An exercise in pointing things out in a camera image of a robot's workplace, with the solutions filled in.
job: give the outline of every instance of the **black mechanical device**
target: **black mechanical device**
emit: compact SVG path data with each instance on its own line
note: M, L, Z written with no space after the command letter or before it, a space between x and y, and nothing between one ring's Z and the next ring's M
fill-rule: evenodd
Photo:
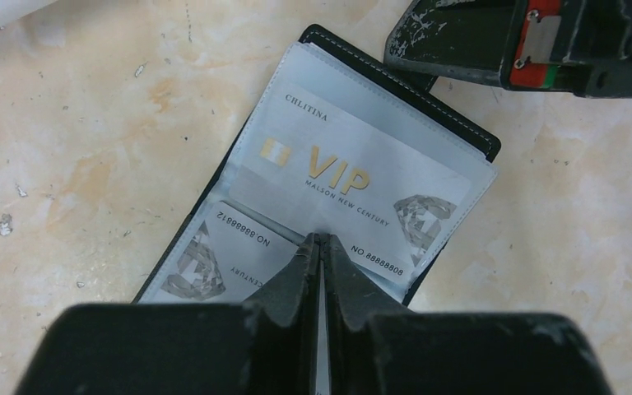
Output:
M632 97L632 0L415 0L384 63L511 91Z
M321 290L332 394L611 393L567 318L415 314L314 234L241 304L69 309L16 393L314 393Z

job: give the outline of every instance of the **diamond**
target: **diamond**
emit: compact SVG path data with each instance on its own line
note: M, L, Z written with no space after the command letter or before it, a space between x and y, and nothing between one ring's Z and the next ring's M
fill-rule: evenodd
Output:
M226 287L209 241L207 224L203 223L178 260L178 273L166 277L162 290L197 302L224 293Z
M457 206L439 197L413 195L399 200L393 208L411 244L413 264L418 266L442 230L440 222L449 219Z

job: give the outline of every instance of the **white card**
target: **white card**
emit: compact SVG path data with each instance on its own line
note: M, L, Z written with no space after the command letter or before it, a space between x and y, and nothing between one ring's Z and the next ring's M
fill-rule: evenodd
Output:
M295 84L264 106L229 195L299 234L335 234L353 262L407 284L471 182Z
M243 301L285 267L296 250L280 235L218 202L149 301Z

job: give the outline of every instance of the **beige marble tabletop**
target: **beige marble tabletop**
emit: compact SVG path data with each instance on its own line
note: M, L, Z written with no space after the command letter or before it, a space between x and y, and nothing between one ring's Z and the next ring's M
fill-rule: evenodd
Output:
M4 26L0 393L63 309L131 300L308 24L381 58L407 3L60 0ZM433 93L503 150L411 306L565 314L632 393L632 100Z

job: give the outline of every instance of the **card holder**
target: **card holder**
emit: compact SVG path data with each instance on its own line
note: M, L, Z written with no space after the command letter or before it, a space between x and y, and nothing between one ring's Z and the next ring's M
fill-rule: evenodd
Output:
M355 72L358 72L367 80L383 88L401 101L409 104L425 116L433 119L450 133L459 136L462 140L477 149L489 162L491 162L498 154L498 151L500 150L500 141L495 136L464 118L461 114L450 109L447 105L429 94L429 90L435 82L434 77L416 73L390 71L382 63L371 58L369 55L363 53L319 25L311 25L307 30L305 30L299 42L318 46L338 61L344 63ZM226 166L231 152L235 148L236 142L241 137L243 129L244 128L242 128L239 136L237 136L237 138L233 141L229 151L210 179L210 182L202 191L200 198L185 218L183 224L171 240L168 248L162 254L159 262L154 267L133 302L136 303L141 299L142 295L145 293L146 289L161 269L164 261L169 257L171 250L183 235L190 221L195 217L196 213L200 209L200 206L207 199L210 191L215 187ZM410 303L412 296L416 293L433 263L434 260L411 284L405 294L403 304Z

